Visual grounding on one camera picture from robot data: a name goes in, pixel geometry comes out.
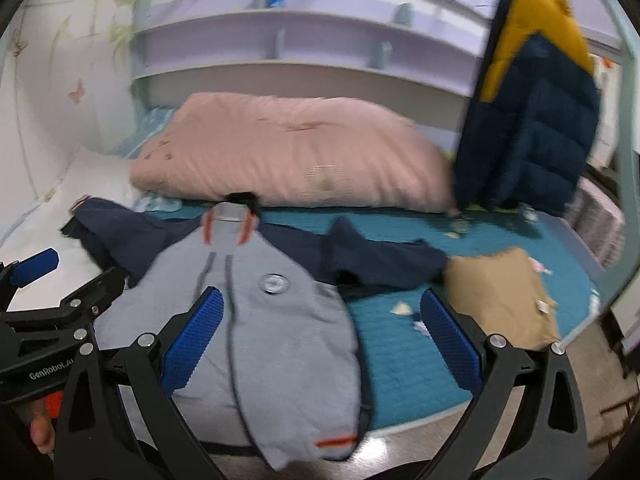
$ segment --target silver screw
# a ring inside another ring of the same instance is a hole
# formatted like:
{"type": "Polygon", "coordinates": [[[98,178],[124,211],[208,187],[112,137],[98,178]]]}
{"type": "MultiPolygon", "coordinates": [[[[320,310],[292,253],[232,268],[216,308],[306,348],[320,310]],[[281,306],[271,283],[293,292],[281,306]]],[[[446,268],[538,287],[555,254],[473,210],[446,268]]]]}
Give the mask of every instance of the silver screw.
{"type": "Polygon", "coordinates": [[[86,330],[84,328],[79,328],[74,332],[74,339],[78,339],[78,341],[82,341],[86,337],[86,330]]]}
{"type": "Polygon", "coordinates": [[[156,336],[153,334],[143,334],[138,338],[138,344],[140,346],[149,347],[156,340],[156,336]]]}
{"type": "Polygon", "coordinates": [[[91,343],[84,343],[80,347],[80,353],[82,355],[89,355],[93,351],[94,351],[94,346],[91,343]]]}
{"type": "Polygon", "coordinates": [[[562,343],[551,343],[551,351],[556,355],[564,355],[564,345],[562,343]]]}
{"type": "Polygon", "coordinates": [[[507,346],[507,340],[500,334],[493,334],[489,338],[489,343],[495,348],[504,348],[505,346],[507,346]]]}

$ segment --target tiled floor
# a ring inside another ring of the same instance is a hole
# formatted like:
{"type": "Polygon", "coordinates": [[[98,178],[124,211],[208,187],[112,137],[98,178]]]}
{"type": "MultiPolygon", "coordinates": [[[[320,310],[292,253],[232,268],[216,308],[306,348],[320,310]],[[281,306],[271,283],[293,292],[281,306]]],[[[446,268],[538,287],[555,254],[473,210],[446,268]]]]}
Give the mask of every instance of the tiled floor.
{"type": "MultiPolygon", "coordinates": [[[[638,390],[635,378],[623,380],[620,364],[609,351],[599,327],[585,330],[567,351],[574,367],[587,420],[589,439],[611,430],[615,416],[603,420],[600,410],[630,396],[638,390]]],[[[492,462],[500,453],[515,416],[521,391],[515,390],[481,465],[492,462]]],[[[421,428],[385,438],[366,440],[345,463],[299,463],[287,470],[268,471],[257,458],[216,457],[216,463],[230,480],[362,480],[393,466],[432,458],[460,419],[461,413],[443,418],[421,428]]],[[[590,452],[592,468],[607,453],[607,446],[590,452]]]]}

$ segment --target round badge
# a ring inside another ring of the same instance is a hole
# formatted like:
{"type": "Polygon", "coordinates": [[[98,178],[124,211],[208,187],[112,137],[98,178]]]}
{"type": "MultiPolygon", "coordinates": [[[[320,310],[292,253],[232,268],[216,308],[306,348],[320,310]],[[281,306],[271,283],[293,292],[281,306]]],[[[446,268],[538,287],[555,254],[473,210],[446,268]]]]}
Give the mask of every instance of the round badge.
{"type": "Polygon", "coordinates": [[[289,288],[289,280],[280,274],[265,274],[260,279],[260,288],[267,294],[282,294],[289,288]]]}

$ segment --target pink comforter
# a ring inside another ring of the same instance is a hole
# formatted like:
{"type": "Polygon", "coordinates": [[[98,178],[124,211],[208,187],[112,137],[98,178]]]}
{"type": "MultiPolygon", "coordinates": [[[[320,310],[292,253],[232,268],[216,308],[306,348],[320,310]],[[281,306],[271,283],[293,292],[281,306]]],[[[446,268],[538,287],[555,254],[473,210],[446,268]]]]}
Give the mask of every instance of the pink comforter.
{"type": "Polygon", "coordinates": [[[414,123],[349,98],[194,94],[144,145],[131,182],[211,201],[253,191],[266,206],[453,204],[449,164],[414,123]]]}

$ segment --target hanging jacket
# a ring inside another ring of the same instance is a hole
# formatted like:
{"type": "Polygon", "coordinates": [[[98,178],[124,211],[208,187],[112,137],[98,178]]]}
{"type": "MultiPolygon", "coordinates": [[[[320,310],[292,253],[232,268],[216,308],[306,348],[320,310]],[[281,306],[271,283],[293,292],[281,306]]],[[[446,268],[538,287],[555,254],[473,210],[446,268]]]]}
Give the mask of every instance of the hanging jacket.
{"type": "MultiPolygon", "coordinates": [[[[197,439],[255,446],[276,469],[346,458],[368,428],[372,400],[338,285],[415,288],[435,279],[447,257],[420,240],[365,240],[345,218],[326,235],[255,229],[257,218],[239,207],[234,219],[170,222],[101,199],[78,206],[63,232],[138,279],[96,320],[98,344],[119,348],[157,333],[215,286],[222,323],[173,394],[197,439]]],[[[130,388],[122,397],[136,436],[152,444],[130,388]]]]}
{"type": "Polygon", "coordinates": [[[501,0],[454,164],[458,208],[523,202],[561,216],[600,100],[565,0],[501,0]]]}

